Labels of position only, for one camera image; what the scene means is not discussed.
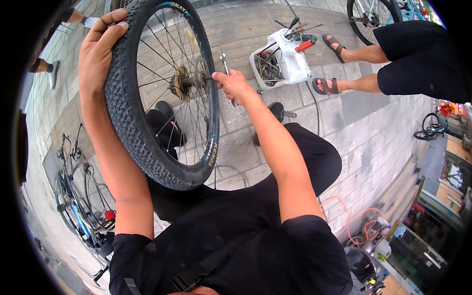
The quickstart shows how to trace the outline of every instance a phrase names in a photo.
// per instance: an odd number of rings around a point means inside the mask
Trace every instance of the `sidewalk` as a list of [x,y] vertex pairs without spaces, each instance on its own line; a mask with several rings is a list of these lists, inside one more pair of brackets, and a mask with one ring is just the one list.
[[[320,36],[330,33],[348,49],[364,46],[348,23],[346,0],[289,0],[302,22],[323,24],[310,31],[319,39],[305,54],[313,77],[357,79],[376,73],[382,65],[368,63],[340,64],[334,53],[326,47]],[[77,6],[88,16],[103,14],[105,0],[84,0]],[[256,82],[249,66],[249,55],[267,43],[267,36],[281,27],[274,20],[289,24],[293,14],[284,0],[232,1],[198,8],[198,13],[210,40],[216,70],[222,71],[218,56],[226,53],[228,66],[241,70],[255,87]],[[77,62],[80,45],[89,29],[81,25],[67,25],[73,31],[56,32],[41,57],[46,61],[61,60],[56,88],[49,90],[46,74],[35,75],[33,100],[28,104],[27,120],[30,135],[31,163],[27,187],[34,195],[31,203],[40,213],[49,244],[55,245],[61,259],[84,279],[94,294],[108,293],[109,274],[100,280],[101,288],[93,287],[91,274],[98,270],[97,262],[72,233],[68,232],[56,212],[52,189],[46,177],[52,171],[49,156],[60,146],[62,133],[73,139],[82,121],[78,94]],[[368,208],[393,181],[408,158],[415,153],[418,141],[413,132],[416,121],[432,110],[431,98],[424,95],[385,96],[349,91],[340,95],[318,95],[313,91],[317,107],[305,83],[286,85],[264,91],[262,98],[269,105],[279,101],[286,110],[297,113],[297,118],[286,118],[283,123],[298,122],[332,143],[342,158],[343,169],[336,182],[323,194],[324,201],[340,196],[351,215]],[[252,143],[253,127],[243,107],[234,108],[222,93],[220,98],[220,141],[216,165],[216,188],[234,190],[253,185],[264,179],[270,169],[259,147]],[[79,144],[85,157],[98,168],[95,152],[86,130],[81,131]],[[95,174],[101,178],[97,169]],[[206,184],[213,187],[214,174]],[[340,202],[323,206],[328,223],[336,234],[347,224],[347,212]],[[166,225],[155,219],[155,234]]]

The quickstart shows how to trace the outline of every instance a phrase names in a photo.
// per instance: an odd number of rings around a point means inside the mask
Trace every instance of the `wrench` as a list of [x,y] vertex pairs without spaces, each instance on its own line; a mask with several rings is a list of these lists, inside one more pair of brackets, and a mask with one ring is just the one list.
[[[229,76],[228,66],[226,65],[226,54],[222,52],[221,55],[219,56],[219,60],[223,64],[223,69],[225,70],[225,74]],[[231,103],[233,104],[233,107],[238,106],[234,98],[231,100]]]

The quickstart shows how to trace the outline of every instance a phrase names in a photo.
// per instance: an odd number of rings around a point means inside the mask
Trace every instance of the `red screwdriver handle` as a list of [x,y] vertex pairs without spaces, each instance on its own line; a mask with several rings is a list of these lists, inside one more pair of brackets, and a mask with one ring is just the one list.
[[312,46],[313,46],[312,41],[311,41],[311,40],[307,40],[307,41],[303,42],[300,46],[295,47],[295,51],[296,51],[297,53],[300,53],[300,52],[302,52],[302,51],[307,50],[308,48],[310,48],[310,47],[312,47]]

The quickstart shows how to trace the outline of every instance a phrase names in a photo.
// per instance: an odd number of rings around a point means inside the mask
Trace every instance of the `man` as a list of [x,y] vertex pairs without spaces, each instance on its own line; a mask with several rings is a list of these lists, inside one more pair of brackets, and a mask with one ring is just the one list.
[[[204,185],[173,191],[146,179],[113,128],[103,89],[111,48],[128,25],[107,27],[126,16],[118,9],[101,17],[79,56],[84,125],[116,201],[110,292],[348,294],[353,285],[346,255],[316,198],[339,176],[340,156],[298,124],[282,126],[241,72],[212,77],[246,109],[272,174],[236,191]],[[157,108],[156,116],[171,112]],[[179,129],[175,122],[168,127]],[[157,238],[153,206],[172,222]]]
[[80,22],[82,25],[91,28],[98,20],[98,17],[86,17],[82,13],[80,13],[77,9],[71,7],[61,14],[59,19],[54,23],[51,29],[48,31],[47,37],[43,39],[41,45],[36,49],[34,54],[34,62],[31,64],[28,72],[30,73],[42,73],[48,72],[49,73],[49,88],[52,90],[56,87],[57,81],[57,74],[59,70],[60,61],[56,60],[52,64],[46,62],[45,60],[39,58],[44,47],[49,42],[52,37],[52,34],[56,31],[57,27],[61,22],[64,23],[73,23],[73,22]]
[[335,37],[324,34],[324,42],[341,63],[391,63],[377,74],[355,81],[315,78],[315,91],[319,94],[338,94],[348,89],[386,95],[422,93],[455,103],[471,101],[470,73],[445,28],[427,21],[408,21],[377,28],[374,35],[378,45],[349,51]]

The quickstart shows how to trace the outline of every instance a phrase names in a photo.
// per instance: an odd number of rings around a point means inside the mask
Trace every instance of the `sandal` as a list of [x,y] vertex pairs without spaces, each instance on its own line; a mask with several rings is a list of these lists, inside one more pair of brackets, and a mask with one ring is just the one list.
[[[318,88],[318,80],[321,80],[321,85],[323,85],[324,88],[323,91]],[[315,91],[321,95],[340,94],[341,92],[339,92],[339,90],[337,89],[336,78],[332,78],[331,82],[333,84],[331,88],[328,87],[328,83],[326,83],[325,78],[314,78],[312,84]]]
[[[332,38],[327,40],[326,39],[326,36],[331,36]],[[339,61],[344,64],[345,62],[343,61],[343,59],[341,58],[341,50],[344,48],[346,49],[345,46],[341,45],[341,43],[339,43],[339,41],[333,36],[333,35],[330,35],[330,34],[323,34],[323,41],[326,43],[326,45],[329,47],[329,49],[333,50],[334,53],[336,54],[337,58],[339,59]],[[339,45],[336,47],[336,49],[334,49],[333,47],[331,47],[331,45],[333,43],[338,43]]]

